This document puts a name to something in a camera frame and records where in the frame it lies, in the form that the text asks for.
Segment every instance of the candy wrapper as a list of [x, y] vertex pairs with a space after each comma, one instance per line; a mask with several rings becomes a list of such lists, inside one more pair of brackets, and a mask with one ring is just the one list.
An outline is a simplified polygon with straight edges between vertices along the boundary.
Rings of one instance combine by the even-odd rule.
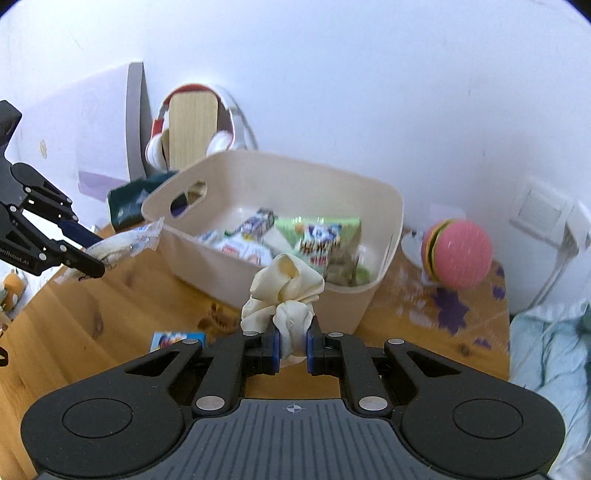
[[304, 260], [335, 285], [357, 285], [358, 249], [361, 241], [359, 218], [277, 219], [275, 227]]
[[[161, 218], [157, 222], [110, 236], [88, 247], [85, 252], [91, 257], [102, 261], [106, 270], [112, 270], [125, 258], [135, 257], [146, 249], [156, 250], [163, 226], [164, 218]], [[81, 271], [68, 268], [55, 279], [55, 282], [63, 284], [74, 280], [87, 280], [88, 278]]]

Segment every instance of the basket handle hole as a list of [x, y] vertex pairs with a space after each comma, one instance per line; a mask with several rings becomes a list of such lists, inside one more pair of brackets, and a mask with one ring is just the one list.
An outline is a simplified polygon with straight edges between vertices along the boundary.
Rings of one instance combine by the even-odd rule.
[[170, 214], [176, 218], [181, 216], [187, 207], [202, 200], [207, 194], [207, 183], [198, 180], [191, 185], [186, 192], [182, 192], [170, 204]]

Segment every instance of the headphone ear cup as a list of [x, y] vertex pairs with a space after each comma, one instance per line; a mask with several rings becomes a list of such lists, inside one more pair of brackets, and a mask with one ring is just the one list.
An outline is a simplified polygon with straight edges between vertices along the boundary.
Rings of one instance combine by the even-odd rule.
[[213, 155], [218, 152], [225, 152], [232, 145], [233, 136], [227, 130], [217, 132], [207, 148], [207, 155]]
[[146, 161], [158, 171], [168, 171], [162, 147], [162, 133], [154, 135], [146, 146]]

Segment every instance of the crumpled cloth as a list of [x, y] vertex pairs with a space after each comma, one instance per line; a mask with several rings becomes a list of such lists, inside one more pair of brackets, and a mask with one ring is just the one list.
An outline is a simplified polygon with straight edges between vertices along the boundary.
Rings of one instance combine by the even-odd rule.
[[541, 305], [511, 322], [510, 381], [550, 400], [566, 426], [564, 445], [549, 475], [591, 442], [591, 304]]
[[263, 333], [273, 315], [281, 336], [281, 366], [306, 358], [306, 332], [312, 323], [312, 302], [324, 291], [324, 278], [301, 259], [277, 255], [255, 275], [251, 298], [242, 308], [243, 332]]

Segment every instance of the cream cloth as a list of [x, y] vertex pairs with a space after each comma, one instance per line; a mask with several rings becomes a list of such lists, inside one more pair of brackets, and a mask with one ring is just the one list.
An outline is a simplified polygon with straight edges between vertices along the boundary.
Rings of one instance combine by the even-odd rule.
[[281, 335], [281, 366], [306, 358], [306, 332], [312, 323], [312, 302], [324, 291], [324, 278], [290, 254], [277, 255], [255, 275], [251, 298], [242, 308], [243, 332], [264, 332], [273, 315]]

